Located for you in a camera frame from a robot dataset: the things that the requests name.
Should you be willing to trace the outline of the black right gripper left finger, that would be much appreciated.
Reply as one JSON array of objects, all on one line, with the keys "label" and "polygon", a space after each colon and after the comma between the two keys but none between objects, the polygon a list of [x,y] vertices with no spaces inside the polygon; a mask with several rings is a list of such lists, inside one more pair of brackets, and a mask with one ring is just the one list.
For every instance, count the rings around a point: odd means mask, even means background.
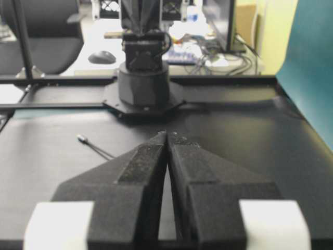
[{"label": "black right gripper left finger", "polygon": [[134,249],[156,241],[167,166],[167,134],[65,180],[36,205],[24,249]]}]

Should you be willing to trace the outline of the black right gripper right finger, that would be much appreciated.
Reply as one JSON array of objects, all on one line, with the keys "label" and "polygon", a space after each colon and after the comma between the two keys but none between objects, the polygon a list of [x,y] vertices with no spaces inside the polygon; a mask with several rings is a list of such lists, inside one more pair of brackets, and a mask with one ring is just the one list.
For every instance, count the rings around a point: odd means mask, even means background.
[{"label": "black right gripper right finger", "polygon": [[299,204],[269,178],[168,135],[180,228],[199,249],[310,249]]}]

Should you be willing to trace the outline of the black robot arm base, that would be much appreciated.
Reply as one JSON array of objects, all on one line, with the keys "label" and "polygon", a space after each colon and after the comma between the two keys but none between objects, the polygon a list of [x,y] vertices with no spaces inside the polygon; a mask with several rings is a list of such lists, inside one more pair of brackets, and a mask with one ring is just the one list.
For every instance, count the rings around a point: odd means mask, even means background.
[{"label": "black robot arm base", "polygon": [[106,85],[103,105],[121,117],[159,117],[185,104],[162,56],[171,48],[160,29],[161,1],[120,1],[125,61],[117,79]]}]

